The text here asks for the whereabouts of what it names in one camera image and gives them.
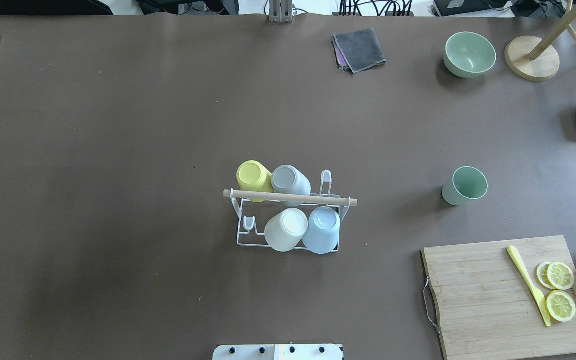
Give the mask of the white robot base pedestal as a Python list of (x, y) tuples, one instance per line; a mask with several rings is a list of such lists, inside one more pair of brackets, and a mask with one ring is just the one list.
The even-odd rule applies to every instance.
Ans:
[(213, 360), (343, 360), (343, 346), (314, 344), (233, 344), (219, 345)]

